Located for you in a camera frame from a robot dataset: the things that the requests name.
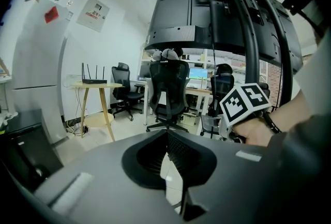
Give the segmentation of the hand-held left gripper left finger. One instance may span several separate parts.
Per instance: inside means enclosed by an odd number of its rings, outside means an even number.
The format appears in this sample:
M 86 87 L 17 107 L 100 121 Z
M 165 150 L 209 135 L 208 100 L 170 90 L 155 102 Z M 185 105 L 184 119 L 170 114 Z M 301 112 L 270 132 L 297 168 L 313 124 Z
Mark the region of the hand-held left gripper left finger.
M 76 224 L 182 224 L 164 190 L 139 186 L 122 168 L 126 149 L 156 135 L 143 133 L 84 153 L 43 182 L 35 197 Z

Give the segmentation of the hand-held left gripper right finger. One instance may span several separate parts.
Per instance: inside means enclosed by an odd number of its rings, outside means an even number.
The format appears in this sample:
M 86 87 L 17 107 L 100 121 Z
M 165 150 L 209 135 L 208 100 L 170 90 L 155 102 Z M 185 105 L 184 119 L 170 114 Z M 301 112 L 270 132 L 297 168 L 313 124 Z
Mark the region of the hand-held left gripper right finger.
M 168 224 L 268 224 L 281 141 L 253 146 L 168 132 L 167 152 L 183 180 L 182 211 Z

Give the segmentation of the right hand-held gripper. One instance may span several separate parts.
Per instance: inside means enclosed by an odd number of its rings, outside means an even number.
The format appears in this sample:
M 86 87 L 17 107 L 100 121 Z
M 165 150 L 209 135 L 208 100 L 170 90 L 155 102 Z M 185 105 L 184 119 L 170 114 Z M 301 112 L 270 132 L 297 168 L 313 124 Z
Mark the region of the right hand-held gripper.
M 219 135 L 229 140 L 235 124 L 251 114 L 261 115 L 271 103 L 257 83 L 245 83 L 234 86 L 221 100 L 220 106 Z

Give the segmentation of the person's right forearm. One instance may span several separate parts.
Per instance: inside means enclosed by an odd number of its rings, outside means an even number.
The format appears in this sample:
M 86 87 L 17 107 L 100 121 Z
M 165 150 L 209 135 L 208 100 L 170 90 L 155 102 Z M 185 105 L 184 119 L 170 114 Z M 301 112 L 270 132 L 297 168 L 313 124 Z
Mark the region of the person's right forearm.
M 290 102 L 282 105 L 270 114 L 271 120 L 280 131 L 289 131 L 296 124 L 308 120 L 312 116 L 312 110 L 302 92 Z

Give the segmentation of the person's right hand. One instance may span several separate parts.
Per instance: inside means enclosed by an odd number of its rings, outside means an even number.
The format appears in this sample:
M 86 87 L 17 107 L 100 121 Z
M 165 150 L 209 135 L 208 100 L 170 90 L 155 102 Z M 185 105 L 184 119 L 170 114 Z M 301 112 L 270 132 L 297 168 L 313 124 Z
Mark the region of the person's right hand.
M 268 146 L 274 134 L 261 117 L 237 123 L 232 130 L 244 137 L 246 144 L 258 146 Z

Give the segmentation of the wooden desk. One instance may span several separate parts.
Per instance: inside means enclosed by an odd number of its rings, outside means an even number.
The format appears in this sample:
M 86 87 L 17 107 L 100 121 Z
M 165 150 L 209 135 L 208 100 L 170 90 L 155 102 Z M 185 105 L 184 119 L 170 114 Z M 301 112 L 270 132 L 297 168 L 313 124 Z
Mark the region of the wooden desk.
M 212 98 L 212 92 L 206 89 L 186 88 L 186 94 L 197 96 L 197 104 L 195 109 L 205 115 L 208 110 L 209 100 Z

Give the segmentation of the lit computer monitor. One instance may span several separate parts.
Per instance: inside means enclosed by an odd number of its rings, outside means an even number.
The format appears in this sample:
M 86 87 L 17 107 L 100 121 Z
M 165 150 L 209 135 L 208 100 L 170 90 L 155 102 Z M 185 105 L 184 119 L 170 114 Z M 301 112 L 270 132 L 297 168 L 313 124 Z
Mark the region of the lit computer monitor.
M 208 79 L 208 70 L 202 68 L 190 68 L 189 78 L 194 80 L 207 80 Z

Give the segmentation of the black office chair grey headrest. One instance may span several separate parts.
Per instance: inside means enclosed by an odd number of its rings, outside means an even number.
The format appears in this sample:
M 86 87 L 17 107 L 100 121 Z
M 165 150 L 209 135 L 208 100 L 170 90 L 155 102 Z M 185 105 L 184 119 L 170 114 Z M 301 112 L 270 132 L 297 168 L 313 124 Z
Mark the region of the black office chair grey headrest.
M 160 123 L 147 126 L 147 132 L 160 127 L 188 132 L 177 124 L 178 117 L 187 107 L 185 96 L 189 66 L 180 60 L 182 54 L 181 48 L 158 50 L 153 54 L 154 61 L 149 66 L 151 78 L 147 80 L 151 92 L 149 105 Z

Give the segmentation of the person's white t-shirt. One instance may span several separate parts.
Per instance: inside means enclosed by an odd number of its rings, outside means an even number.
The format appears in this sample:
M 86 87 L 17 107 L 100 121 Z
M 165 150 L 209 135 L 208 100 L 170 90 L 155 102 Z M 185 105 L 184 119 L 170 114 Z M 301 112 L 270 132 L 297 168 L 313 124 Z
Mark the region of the person's white t-shirt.
M 331 114 L 331 31 L 295 78 L 312 114 Z

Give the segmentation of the black cabinet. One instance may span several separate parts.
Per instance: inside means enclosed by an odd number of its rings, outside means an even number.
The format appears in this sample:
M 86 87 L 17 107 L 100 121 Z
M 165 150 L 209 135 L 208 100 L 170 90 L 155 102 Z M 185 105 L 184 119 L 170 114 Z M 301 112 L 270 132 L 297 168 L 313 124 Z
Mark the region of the black cabinet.
M 41 110 L 24 111 L 10 119 L 0 135 L 0 161 L 31 192 L 63 167 L 42 121 Z

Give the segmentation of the round wooden table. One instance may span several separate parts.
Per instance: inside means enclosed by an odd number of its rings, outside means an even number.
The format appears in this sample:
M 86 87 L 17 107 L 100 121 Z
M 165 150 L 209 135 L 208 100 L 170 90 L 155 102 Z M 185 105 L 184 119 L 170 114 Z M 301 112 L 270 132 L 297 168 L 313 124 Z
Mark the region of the round wooden table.
M 121 88 L 121 84 L 117 83 L 109 83 L 109 84 L 86 84 L 82 81 L 75 82 L 71 85 L 73 88 L 81 88 L 85 89 L 82 110 L 81 110 L 81 137 L 83 137 L 84 126 L 88 127 L 103 127 L 106 126 L 111 137 L 112 142 L 115 141 L 114 134 L 111 128 L 111 123 L 114 120 L 114 116 L 108 112 L 107 102 L 106 102 L 106 95 L 105 89 L 106 88 Z M 101 113 L 90 114 L 85 117 L 85 110 L 86 110 L 86 102 L 87 96 L 90 89 L 98 89 L 100 102 L 102 106 Z

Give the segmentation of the white desk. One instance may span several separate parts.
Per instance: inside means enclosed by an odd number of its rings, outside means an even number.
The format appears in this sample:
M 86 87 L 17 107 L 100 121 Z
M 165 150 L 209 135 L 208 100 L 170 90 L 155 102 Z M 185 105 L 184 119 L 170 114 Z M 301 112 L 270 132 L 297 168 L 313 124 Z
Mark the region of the white desk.
M 143 87 L 145 88 L 144 90 L 144 105 L 143 105 L 143 114 L 144 114 L 144 121 L 143 121 L 143 125 L 147 126 L 147 118 L 151 113 L 151 108 L 149 106 L 149 87 L 148 87 L 148 83 L 147 81 L 149 81 L 149 79 L 145 79 L 145 80 L 131 80 L 134 84 L 137 85 L 143 85 Z

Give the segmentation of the clear plastic box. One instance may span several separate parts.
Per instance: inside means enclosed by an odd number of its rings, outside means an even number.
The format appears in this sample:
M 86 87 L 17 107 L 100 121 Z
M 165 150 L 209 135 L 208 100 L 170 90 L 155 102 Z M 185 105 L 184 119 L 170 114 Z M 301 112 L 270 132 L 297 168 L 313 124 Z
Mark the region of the clear plastic box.
M 68 74 L 62 80 L 62 86 L 64 88 L 71 88 L 76 82 L 82 80 L 82 77 L 77 74 Z

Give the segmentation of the large black television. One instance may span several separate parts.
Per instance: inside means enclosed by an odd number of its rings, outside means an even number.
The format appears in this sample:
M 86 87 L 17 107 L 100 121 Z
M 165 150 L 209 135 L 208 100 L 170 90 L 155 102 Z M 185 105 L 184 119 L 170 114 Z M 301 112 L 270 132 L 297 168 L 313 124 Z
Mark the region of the large black television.
M 289 44 L 293 72 L 303 65 L 294 25 L 282 4 L 269 0 L 278 12 Z M 264 0 L 248 7 L 257 36 L 259 58 L 279 66 L 281 51 L 274 23 Z M 157 0 L 149 25 L 145 50 L 166 48 L 212 49 L 209 25 L 214 23 L 215 50 L 244 56 L 245 47 L 239 16 L 233 0 Z

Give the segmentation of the red sticker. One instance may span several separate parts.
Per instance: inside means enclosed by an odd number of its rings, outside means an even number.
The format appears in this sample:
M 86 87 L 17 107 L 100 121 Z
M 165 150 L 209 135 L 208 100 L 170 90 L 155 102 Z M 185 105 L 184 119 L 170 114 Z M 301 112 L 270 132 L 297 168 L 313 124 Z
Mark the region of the red sticker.
M 54 20 L 56 20 L 59 17 L 57 7 L 52 7 L 48 12 L 44 14 L 44 20 L 46 23 L 50 23 Z

